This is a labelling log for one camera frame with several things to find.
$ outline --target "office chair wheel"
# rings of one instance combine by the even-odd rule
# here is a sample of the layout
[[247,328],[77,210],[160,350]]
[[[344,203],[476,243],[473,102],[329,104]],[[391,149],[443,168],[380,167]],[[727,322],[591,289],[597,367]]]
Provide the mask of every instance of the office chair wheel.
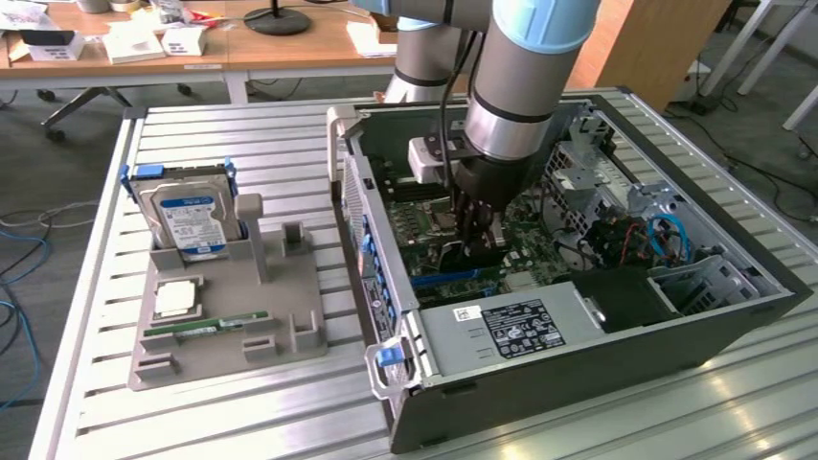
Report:
[[56,101],[53,91],[48,91],[46,89],[37,90],[37,97],[46,103],[52,103],[53,101]]
[[188,86],[186,84],[178,83],[176,85],[176,91],[178,91],[178,93],[182,96],[190,96],[193,94],[193,89],[190,89],[190,86]]
[[65,131],[62,131],[61,129],[46,129],[45,138],[50,142],[58,144],[60,142],[65,141]]

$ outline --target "paper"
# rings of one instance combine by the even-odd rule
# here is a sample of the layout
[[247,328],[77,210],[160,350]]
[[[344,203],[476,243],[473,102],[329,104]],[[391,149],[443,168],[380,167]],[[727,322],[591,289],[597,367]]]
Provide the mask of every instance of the paper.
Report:
[[50,22],[45,14],[48,7],[32,2],[0,0],[0,29],[18,31],[58,31],[60,28]]
[[380,44],[371,24],[347,23],[347,33],[355,45],[355,51],[364,58],[391,58],[397,55],[397,45]]

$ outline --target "black base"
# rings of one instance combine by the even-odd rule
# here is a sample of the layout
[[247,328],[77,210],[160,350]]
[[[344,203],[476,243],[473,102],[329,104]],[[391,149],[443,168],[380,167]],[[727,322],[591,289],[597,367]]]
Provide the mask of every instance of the black base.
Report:
[[264,35],[295,35],[309,29],[312,19],[303,12],[284,8],[279,10],[279,16],[276,17],[268,8],[261,8],[244,15],[244,24]]

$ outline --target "hard drive label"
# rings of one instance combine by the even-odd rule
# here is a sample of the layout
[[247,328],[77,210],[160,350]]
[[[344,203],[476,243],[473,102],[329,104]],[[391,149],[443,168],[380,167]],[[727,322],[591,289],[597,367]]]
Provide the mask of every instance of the hard drive label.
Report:
[[539,300],[484,310],[483,321],[505,359],[564,345],[557,325]]
[[210,196],[165,199],[161,205],[166,227],[178,250],[206,257],[225,248],[224,229],[212,217],[216,200]]

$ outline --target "blue ram slot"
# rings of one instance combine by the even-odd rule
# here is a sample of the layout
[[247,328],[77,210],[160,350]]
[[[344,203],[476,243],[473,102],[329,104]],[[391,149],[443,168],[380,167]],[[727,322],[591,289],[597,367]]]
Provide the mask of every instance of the blue ram slot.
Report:
[[440,283],[451,283],[452,281],[472,280],[480,274],[479,269],[471,271],[460,271],[457,273],[441,273],[440,275],[415,276],[411,278],[411,285],[421,287],[428,285],[439,285]]

